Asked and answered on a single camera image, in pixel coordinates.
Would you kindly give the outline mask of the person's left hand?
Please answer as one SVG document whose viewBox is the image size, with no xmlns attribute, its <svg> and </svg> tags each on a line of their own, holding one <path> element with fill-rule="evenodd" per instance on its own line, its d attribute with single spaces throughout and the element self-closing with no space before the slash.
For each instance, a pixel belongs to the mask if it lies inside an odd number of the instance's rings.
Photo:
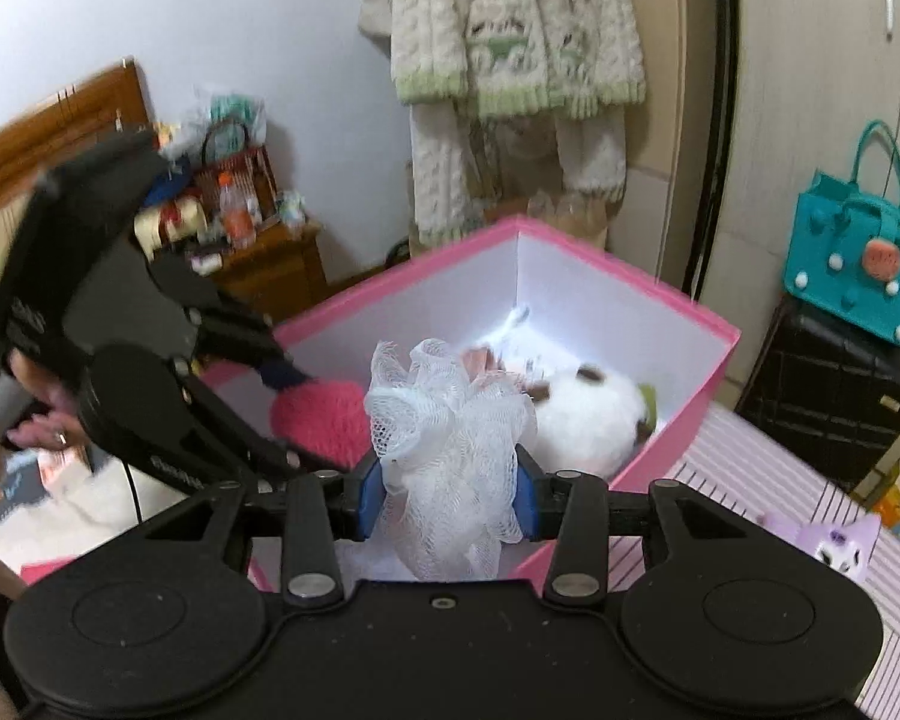
<svg viewBox="0 0 900 720">
<path fill-rule="evenodd" d="M 18 349 L 9 355 L 9 369 L 23 390 L 38 401 L 38 406 L 4 434 L 4 444 L 48 452 L 91 445 L 91 439 L 77 419 L 76 397 L 63 380 Z"/>
</svg>

